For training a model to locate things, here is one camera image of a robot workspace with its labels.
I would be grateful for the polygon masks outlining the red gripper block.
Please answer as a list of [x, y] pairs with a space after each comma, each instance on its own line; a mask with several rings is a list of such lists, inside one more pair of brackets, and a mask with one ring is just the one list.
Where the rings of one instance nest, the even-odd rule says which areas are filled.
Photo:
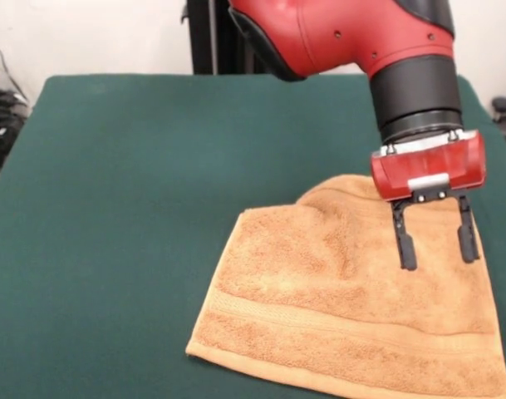
[[[416, 191], [447, 187], [452, 190], [482, 186], [486, 178], [485, 145], [478, 131], [456, 130], [424, 139], [384, 145], [371, 155], [371, 174], [381, 198], [391, 202], [400, 266], [417, 269], [415, 246], [408, 234], [404, 210]], [[460, 226], [457, 231], [462, 259], [479, 259], [469, 199], [457, 198]]]

